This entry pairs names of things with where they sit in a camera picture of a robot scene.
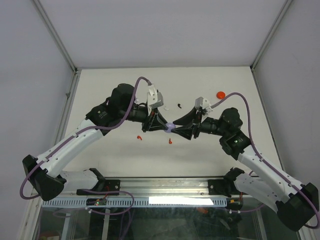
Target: white tabletop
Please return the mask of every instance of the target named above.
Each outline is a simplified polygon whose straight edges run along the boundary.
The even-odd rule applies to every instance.
[[[93,107],[104,102],[118,84],[134,86],[140,76],[148,78],[162,93],[164,106],[159,111],[168,122],[188,113],[198,97],[207,98],[214,104],[218,101],[216,93],[219,91],[242,93],[249,103],[255,144],[270,161],[280,166],[249,67],[82,70],[66,133],[73,131]],[[140,103],[146,102],[147,84],[144,81],[140,82],[136,97]],[[239,110],[243,121],[241,129],[247,134],[246,107],[238,96],[232,96],[215,108],[210,117],[219,118],[222,111],[230,107]],[[199,138],[187,140],[164,131],[143,133],[140,123],[125,121],[118,129],[84,149],[64,170],[97,168],[106,177],[213,177],[223,176],[232,167],[248,173],[250,169],[225,154],[219,138],[200,133]]]

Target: red round object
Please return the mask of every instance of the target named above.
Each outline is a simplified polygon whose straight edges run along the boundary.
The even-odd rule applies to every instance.
[[[216,97],[218,99],[224,99],[226,97],[226,94],[223,92],[223,91],[219,91],[217,94],[216,94]]]

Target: gray wall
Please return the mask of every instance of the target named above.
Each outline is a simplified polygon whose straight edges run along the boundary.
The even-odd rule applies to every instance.
[[[53,142],[72,72],[30,0],[1,1],[0,32],[0,239],[6,240],[16,239],[27,204],[19,197],[22,159]]]
[[[320,1],[296,0],[256,68],[285,169],[320,189]]]

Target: robotic arm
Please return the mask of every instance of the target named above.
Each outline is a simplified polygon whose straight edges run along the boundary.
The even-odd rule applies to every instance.
[[[135,104],[134,99],[140,79],[148,83],[146,103]],[[135,87],[120,84],[105,102],[95,106],[80,125],[63,140],[48,151],[33,157],[26,156],[22,163],[26,179],[44,201],[49,201],[61,192],[88,189],[103,192],[107,183],[103,175],[95,168],[82,172],[63,171],[64,167],[85,147],[99,140],[124,120],[139,122],[143,132],[164,130],[191,140],[200,133],[221,136],[220,145],[224,152],[252,169],[260,179],[249,176],[239,168],[232,168],[223,178],[222,184],[214,186],[220,194],[231,197],[233,190],[244,192],[274,210],[280,220],[291,230],[298,231],[319,211],[318,189],[311,183],[303,185],[281,169],[278,169],[254,145],[250,130],[249,137],[241,130],[243,122],[236,108],[225,109],[219,119],[209,117],[217,106],[200,97],[194,108],[185,116],[167,123],[158,111],[163,105],[163,97],[147,79],[140,77]]]

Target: purple ball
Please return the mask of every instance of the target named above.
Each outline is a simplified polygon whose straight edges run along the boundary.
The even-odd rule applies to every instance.
[[[166,133],[170,134],[171,133],[171,130],[172,129],[175,129],[176,128],[176,125],[174,125],[172,122],[168,122],[165,124],[168,129],[167,130],[164,130]]]

